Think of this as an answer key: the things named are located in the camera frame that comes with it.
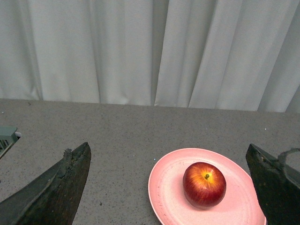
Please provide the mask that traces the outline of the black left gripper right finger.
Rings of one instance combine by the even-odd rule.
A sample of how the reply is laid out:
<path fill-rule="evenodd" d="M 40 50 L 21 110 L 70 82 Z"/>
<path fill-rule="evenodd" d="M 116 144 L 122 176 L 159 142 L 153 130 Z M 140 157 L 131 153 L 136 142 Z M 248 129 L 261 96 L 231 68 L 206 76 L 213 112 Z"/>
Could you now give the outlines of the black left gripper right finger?
<path fill-rule="evenodd" d="M 286 164 L 287 156 L 299 151 L 292 148 L 275 158 L 254 144 L 248 147 L 247 165 L 269 225 L 300 223 L 300 172 Z"/>

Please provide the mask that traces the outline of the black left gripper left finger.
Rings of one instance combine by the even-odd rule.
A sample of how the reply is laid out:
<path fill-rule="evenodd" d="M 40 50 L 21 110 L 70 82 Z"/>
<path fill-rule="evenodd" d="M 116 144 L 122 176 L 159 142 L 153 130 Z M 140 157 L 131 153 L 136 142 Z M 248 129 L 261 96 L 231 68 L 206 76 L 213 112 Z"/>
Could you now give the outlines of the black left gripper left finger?
<path fill-rule="evenodd" d="M 91 150 L 84 142 L 0 203 L 2 225 L 72 224 L 90 169 Z"/>

